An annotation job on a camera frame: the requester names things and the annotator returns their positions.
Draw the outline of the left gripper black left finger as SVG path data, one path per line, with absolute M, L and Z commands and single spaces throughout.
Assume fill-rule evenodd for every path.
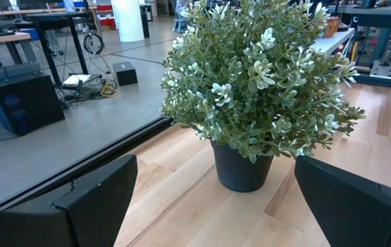
M 129 154 L 0 211 L 0 246 L 113 246 L 137 173 Z

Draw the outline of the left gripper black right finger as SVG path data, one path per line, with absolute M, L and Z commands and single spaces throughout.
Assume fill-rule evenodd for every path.
M 391 187 L 308 156 L 294 174 L 331 246 L 391 246 Z

